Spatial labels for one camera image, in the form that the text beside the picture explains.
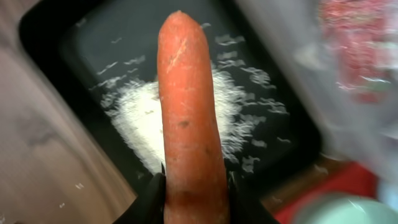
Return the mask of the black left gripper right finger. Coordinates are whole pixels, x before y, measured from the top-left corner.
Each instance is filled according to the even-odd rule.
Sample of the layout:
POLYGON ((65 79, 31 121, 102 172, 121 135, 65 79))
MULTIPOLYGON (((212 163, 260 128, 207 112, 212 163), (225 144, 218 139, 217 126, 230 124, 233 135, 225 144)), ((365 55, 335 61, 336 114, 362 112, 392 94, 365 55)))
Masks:
POLYGON ((228 179, 230 224, 279 224, 237 172, 228 179))

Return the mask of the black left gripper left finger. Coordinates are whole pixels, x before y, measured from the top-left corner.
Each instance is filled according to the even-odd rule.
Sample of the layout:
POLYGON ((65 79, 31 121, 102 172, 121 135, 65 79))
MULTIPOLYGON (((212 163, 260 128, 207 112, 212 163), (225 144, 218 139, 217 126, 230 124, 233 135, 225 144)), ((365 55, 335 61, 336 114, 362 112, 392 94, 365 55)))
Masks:
POLYGON ((114 224, 164 224, 165 167, 114 224))

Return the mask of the orange carrot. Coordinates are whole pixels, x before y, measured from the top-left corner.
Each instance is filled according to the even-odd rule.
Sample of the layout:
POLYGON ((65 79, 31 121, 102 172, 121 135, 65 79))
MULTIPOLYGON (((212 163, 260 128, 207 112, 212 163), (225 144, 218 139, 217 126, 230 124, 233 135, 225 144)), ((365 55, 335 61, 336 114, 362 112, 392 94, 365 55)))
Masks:
POLYGON ((226 169, 208 42, 182 11, 160 28, 159 99, 166 166, 165 223, 229 223, 226 169))

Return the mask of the mint green bowl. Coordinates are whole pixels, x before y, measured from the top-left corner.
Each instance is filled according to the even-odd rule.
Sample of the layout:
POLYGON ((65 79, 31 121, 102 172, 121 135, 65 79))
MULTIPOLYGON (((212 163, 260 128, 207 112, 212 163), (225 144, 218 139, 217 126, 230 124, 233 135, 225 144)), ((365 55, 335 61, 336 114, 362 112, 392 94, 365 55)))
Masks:
POLYGON ((369 197, 334 192, 299 206, 292 224, 397 224, 397 212, 369 197))

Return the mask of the white rice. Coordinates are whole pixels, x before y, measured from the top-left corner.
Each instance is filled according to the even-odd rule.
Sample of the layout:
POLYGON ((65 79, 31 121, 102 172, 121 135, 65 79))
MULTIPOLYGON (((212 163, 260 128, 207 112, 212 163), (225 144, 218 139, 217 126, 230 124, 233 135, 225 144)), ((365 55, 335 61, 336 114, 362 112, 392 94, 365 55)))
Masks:
MULTIPOLYGON (((223 157, 230 169, 257 174, 293 149, 290 113, 233 25, 215 19, 201 26, 210 47, 223 157)), ((159 27, 158 22, 84 18, 73 31, 77 56, 93 76, 84 84, 151 172, 165 164, 155 72, 159 27)))

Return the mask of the red snack wrapper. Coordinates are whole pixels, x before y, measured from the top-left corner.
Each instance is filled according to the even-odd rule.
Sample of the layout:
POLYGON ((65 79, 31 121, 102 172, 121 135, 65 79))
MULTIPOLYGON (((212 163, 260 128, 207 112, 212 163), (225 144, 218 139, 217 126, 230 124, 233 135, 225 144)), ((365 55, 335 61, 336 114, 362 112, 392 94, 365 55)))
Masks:
POLYGON ((391 85, 383 67, 382 45, 392 2, 385 0, 320 1, 318 20, 337 57, 339 87, 362 103, 378 103, 391 85))

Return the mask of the red plastic tray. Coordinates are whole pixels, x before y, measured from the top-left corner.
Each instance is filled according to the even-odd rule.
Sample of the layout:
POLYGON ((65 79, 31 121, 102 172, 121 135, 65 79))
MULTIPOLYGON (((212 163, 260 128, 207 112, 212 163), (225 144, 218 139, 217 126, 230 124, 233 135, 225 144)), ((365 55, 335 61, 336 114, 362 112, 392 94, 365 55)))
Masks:
POLYGON ((304 193, 293 199, 287 205, 273 212, 274 218, 281 224, 293 222, 294 215, 301 207, 316 198, 331 193, 346 193, 362 197, 376 198, 378 177, 359 165, 352 162, 345 168, 327 177, 314 187, 310 187, 304 193))

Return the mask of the clear plastic bin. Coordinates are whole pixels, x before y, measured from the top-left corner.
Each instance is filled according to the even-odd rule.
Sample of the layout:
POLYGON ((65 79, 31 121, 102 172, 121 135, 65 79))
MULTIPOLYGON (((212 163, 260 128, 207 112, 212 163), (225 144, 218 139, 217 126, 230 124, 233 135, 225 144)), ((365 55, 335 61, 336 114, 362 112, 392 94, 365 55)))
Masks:
POLYGON ((337 57, 318 20, 320 1, 238 1, 239 10, 269 49, 320 127, 332 153, 397 181, 397 2, 387 22, 391 85, 378 103, 362 103, 338 85, 337 57))

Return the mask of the black plastic bin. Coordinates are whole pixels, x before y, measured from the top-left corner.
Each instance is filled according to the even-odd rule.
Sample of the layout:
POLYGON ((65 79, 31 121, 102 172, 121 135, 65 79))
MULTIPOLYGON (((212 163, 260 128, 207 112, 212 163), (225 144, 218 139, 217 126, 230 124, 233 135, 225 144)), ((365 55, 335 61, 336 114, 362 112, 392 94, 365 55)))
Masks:
POLYGON ((206 34, 224 162, 262 195, 309 167, 322 140, 234 1, 42 1, 23 46, 136 193, 165 167, 157 39, 182 11, 206 34))

